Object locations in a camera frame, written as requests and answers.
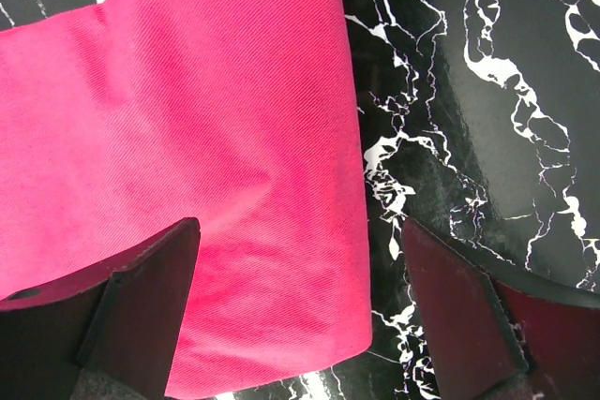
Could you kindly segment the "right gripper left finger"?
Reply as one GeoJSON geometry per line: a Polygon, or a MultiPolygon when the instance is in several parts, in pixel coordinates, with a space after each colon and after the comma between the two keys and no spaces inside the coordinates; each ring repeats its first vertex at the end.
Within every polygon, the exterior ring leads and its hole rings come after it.
{"type": "Polygon", "coordinates": [[[163,398],[200,239],[185,218],[2,299],[2,398],[163,398]]]}

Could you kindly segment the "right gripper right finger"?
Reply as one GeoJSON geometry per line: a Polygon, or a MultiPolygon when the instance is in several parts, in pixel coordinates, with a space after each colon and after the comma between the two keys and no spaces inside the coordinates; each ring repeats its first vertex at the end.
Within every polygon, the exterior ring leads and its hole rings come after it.
{"type": "Polygon", "coordinates": [[[598,398],[598,294],[413,219],[401,241],[441,398],[598,398]]]}

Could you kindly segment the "pink trousers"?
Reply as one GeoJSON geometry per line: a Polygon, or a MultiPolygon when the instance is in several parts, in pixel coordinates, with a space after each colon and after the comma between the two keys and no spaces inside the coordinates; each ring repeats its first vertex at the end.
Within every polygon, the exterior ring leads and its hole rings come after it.
{"type": "Polygon", "coordinates": [[[342,0],[105,0],[2,33],[2,293],[185,217],[202,238],[169,396],[369,347],[342,0]]]}

